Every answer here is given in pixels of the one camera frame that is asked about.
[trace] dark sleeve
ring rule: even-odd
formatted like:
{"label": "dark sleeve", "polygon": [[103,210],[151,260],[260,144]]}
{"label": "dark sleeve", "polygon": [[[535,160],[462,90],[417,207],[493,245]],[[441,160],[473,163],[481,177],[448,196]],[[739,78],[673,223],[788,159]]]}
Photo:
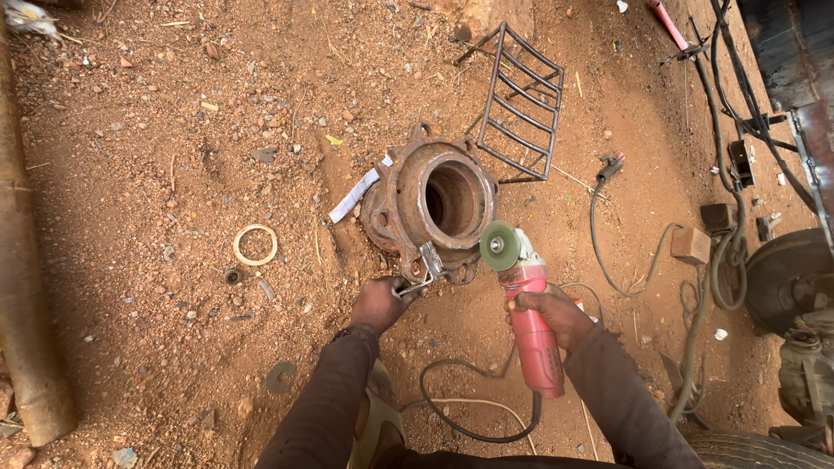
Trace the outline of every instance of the dark sleeve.
{"label": "dark sleeve", "polygon": [[361,326],[340,332],[322,348],[309,383],[278,425],[255,469],[344,469],[359,403],[377,356],[376,336]]}
{"label": "dark sleeve", "polygon": [[646,390],[634,360],[602,325],[567,356],[565,371],[616,462],[652,469],[704,467]]}

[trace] hand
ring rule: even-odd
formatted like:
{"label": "hand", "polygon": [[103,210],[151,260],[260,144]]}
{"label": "hand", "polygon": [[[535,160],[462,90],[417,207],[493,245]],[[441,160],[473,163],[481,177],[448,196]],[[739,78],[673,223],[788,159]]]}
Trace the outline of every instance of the hand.
{"label": "hand", "polygon": [[594,321],[580,310],[561,288],[550,282],[541,293],[519,293],[513,300],[505,303],[504,309],[508,313],[513,310],[539,311],[545,323],[556,333],[559,347],[567,351],[573,351],[594,329]]}
{"label": "hand", "polygon": [[408,288],[410,285],[405,277],[399,275],[368,280],[362,285],[354,308],[350,311],[349,325],[367,324],[374,329],[379,339],[383,332],[397,322],[414,300],[429,291],[423,288],[400,298],[397,290]]}

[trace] tire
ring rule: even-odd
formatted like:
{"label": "tire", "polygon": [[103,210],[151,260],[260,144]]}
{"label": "tire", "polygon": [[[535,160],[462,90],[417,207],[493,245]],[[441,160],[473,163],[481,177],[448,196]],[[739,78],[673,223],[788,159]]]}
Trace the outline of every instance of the tire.
{"label": "tire", "polygon": [[796,280],[832,271],[834,260],[822,228],[800,229],[768,241],[747,261],[747,311],[770,332],[784,337],[795,317],[812,312],[794,300]]}
{"label": "tire", "polygon": [[834,457],[788,441],[725,431],[690,436],[690,446],[710,469],[832,469]]}

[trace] white cable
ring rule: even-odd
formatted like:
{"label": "white cable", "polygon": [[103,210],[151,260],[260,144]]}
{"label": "white cable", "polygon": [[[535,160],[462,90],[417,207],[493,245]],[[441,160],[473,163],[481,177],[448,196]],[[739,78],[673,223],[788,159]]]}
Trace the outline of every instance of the white cable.
{"label": "white cable", "polygon": [[[435,398],[432,398],[431,401],[432,402],[474,402],[476,404],[490,404],[492,406],[498,406],[502,409],[505,409],[505,410],[509,411],[515,417],[515,419],[517,421],[519,421],[519,425],[521,425],[521,430],[524,430],[526,428],[526,425],[524,424],[524,421],[521,420],[521,417],[519,417],[519,415],[516,414],[514,410],[510,409],[509,407],[505,406],[504,404],[501,404],[500,402],[486,401],[484,399],[465,399],[465,398],[462,398],[462,397],[456,397],[456,398],[450,398],[450,399],[435,399]],[[527,435],[527,442],[530,443],[530,450],[533,452],[533,456],[538,456],[539,453],[535,452],[535,446],[533,445],[533,438],[531,438],[529,434]]]}

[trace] rusty wheel hub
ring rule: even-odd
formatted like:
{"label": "rusty wheel hub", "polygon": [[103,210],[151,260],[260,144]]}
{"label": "rusty wheel hub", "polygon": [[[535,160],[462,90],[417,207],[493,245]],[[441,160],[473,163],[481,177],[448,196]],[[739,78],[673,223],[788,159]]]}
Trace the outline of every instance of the rusty wheel hub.
{"label": "rusty wheel hub", "polygon": [[495,219],[499,197],[498,181],[476,150],[469,137],[450,139],[419,122],[406,145],[388,148],[394,163],[377,165],[379,181],[368,190],[360,219],[374,244],[399,254],[408,280],[425,275],[418,248],[427,241],[434,243],[449,282],[475,278],[480,233]]}

